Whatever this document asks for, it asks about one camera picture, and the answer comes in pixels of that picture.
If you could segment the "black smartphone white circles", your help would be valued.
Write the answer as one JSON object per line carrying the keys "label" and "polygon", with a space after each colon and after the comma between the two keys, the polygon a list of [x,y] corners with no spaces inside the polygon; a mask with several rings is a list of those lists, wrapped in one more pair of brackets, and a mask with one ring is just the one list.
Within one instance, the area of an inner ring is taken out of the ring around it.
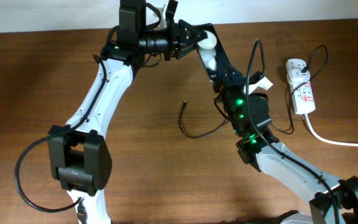
{"label": "black smartphone white circles", "polygon": [[197,43],[197,51],[203,63],[204,70],[210,82],[215,82],[218,77],[217,47],[219,39],[216,34],[205,30],[207,38]]}

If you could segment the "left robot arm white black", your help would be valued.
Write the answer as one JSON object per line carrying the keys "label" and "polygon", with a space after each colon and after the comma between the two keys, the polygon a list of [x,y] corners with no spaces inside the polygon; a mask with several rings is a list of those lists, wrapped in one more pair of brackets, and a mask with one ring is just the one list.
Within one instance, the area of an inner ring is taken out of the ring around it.
{"label": "left robot arm white black", "polygon": [[64,127],[52,126],[48,151],[52,176],[74,201],[79,223],[110,223],[104,188],[112,171],[106,133],[114,111],[136,73],[148,66],[146,55],[182,58],[197,47],[212,49],[210,31],[173,17],[177,1],[165,16],[143,0],[121,1],[119,25],[109,31],[95,56],[99,70],[77,112]]}

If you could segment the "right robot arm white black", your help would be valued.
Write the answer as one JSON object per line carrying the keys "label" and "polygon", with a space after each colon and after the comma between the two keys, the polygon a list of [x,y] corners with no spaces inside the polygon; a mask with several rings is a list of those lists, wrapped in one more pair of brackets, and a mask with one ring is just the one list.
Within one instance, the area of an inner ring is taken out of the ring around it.
{"label": "right robot arm white black", "polygon": [[213,28],[207,31],[213,47],[204,65],[214,90],[215,103],[236,135],[238,153],[246,164],[288,187],[309,203],[311,215],[298,211],[283,214],[281,223],[358,223],[358,177],[347,180],[325,173],[291,152],[276,138],[269,125],[269,99],[256,88],[269,89],[264,72],[243,75],[230,63]]}

